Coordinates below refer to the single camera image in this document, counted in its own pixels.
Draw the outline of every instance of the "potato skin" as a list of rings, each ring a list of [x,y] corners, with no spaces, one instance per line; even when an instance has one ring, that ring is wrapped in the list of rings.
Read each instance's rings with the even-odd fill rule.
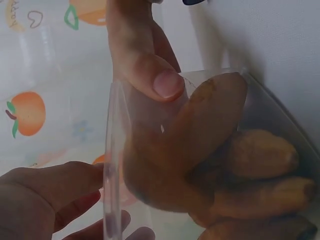
[[[268,220],[226,220],[206,229],[198,240],[311,240],[317,227],[302,216]]]
[[[317,191],[313,180],[287,177],[216,190],[210,211],[236,219],[261,219],[304,210]]]
[[[176,158],[164,159],[161,167],[184,176],[217,150],[237,127],[246,96],[247,83],[237,72],[202,83],[165,132]]]
[[[232,136],[226,168],[238,177],[266,179],[297,169],[299,156],[292,144],[272,133],[253,129]]]

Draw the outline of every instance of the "finger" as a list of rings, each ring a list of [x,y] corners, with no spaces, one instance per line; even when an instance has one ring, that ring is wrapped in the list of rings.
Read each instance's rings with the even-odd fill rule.
[[[301,216],[271,220],[228,220],[205,230],[199,240],[311,240],[317,227]]]
[[[265,130],[237,132],[231,138],[226,158],[228,171],[250,179],[278,177],[298,165],[294,146]]]
[[[129,213],[125,210],[121,211],[121,227],[122,231],[124,231],[131,221],[131,217]],[[108,226],[112,222],[111,216],[105,219],[105,224]],[[103,219],[97,221],[96,223],[88,226],[85,229],[77,231],[63,240],[103,240],[104,239],[104,221]]]
[[[108,2],[107,29],[115,75],[123,76],[154,100],[178,98],[185,82],[174,67],[155,54],[151,4],[142,0]]]
[[[152,229],[143,226],[127,237],[126,240],[155,240],[156,235]]]
[[[71,202],[55,214],[54,232],[64,229],[69,223],[86,213],[101,197],[99,191]]]
[[[209,213],[236,219],[259,219],[296,213],[316,194],[313,180],[302,177],[250,182],[217,189]]]
[[[41,196],[55,212],[74,200],[98,191],[103,185],[104,164],[71,161],[41,169],[16,168],[0,178]]]
[[[104,240],[104,221],[103,219],[88,226],[87,228],[77,231],[63,240]]]
[[[130,214],[126,210],[122,210],[121,211],[121,231],[122,232],[127,228],[130,222],[131,222]],[[105,228],[109,238],[114,236],[114,234],[117,234],[117,232],[115,232],[115,218],[112,214],[106,215]]]

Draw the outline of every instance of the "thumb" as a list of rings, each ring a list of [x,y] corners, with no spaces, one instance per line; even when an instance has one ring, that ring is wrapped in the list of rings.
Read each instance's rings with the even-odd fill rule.
[[[173,101],[183,94],[183,77],[163,58],[133,49],[127,53],[129,51],[132,55],[127,54],[128,59],[121,66],[121,70],[137,90],[161,102]]]
[[[106,18],[115,80],[128,81],[156,101],[171,102],[180,97],[185,82],[165,60],[174,54],[165,35],[154,30],[151,4],[146,0],[110,0]],[[155,38],[160,49],[155,49]]]
[[[104,164],[71,161],[39,169],[16,168],[0,177],[0,184],[15,185],[42,197],[55,212],[103,186]]]

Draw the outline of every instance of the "sweet potato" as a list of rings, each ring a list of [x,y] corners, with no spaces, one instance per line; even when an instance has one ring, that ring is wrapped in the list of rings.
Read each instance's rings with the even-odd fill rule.
[[[317,227],[301,216],[269,220],[227,220],[205,230],[198,240],[311,240]]]
[[[239,177],[265,179],[294,171],[299,156],[292,144],[272,133],[254,129],[232,136],[226,169]]]

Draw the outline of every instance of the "orange fruit print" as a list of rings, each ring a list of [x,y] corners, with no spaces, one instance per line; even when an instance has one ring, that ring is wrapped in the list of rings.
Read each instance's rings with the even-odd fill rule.
[[[106,25],[106,0],[69,0],[69,3],[64,21],[72,29],[79,29],[79,20],[96,26]],[[74,23],[69,21],[70,14]]]
[[[94,160],[92,164],[98,164],[98,163],[104,163],[105,161],[108,163],[111,160],[111,154],[108,152],[106,155],[101,155],[97,159]],[[123,178],[123,171],[122,171],[122,153],[119,154],[119,195],[120,195],[120,205],[121,207],[127,207],[134,203],[136,203],[138,200],[129,192],[127,189],[124,178]],[[109,196],[105,196],[104,190],[101,191],[101,201],[106,201],[107,203],[110,203]]]
[[[23,136],[35,135],[45,123],[46,107],[39,94],[33,91],[16,95],[6,103],[5,111],[14,120],[12,135],[16,138],[17,131]]]

